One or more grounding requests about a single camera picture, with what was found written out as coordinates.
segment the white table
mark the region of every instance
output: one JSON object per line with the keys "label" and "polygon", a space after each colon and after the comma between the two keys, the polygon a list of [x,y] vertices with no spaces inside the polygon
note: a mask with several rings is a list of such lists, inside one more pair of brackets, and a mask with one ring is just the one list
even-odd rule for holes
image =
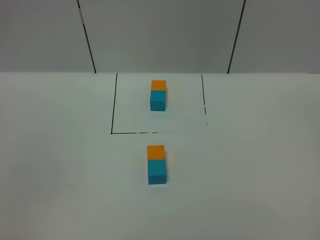
{"label": "white table", "polygon": [[[148,74],[175,89],[163,129],[121,134],[146,76],[119,73],[115,98],[116,74],[0,73],[0,238],[319,239],[320,75],[203,74],[205,104],[194,76],[191,109],[189,77]],[[172,124],[177,106],[195,121]],[[149,186],[156,144],[168,183]]]}

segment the stacked blocks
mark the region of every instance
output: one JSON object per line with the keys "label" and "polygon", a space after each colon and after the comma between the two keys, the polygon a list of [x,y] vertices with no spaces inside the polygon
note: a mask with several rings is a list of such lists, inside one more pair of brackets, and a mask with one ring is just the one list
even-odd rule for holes
{"label": "stacked blocks", "polygon": [[150,110],[166,110],[167,83],[165,80],[152,80],[150,94]]}
{"label": "stacked blocks", "polygon": [[167,166],[164,145],[147,147],[148,184],[166,184]]}

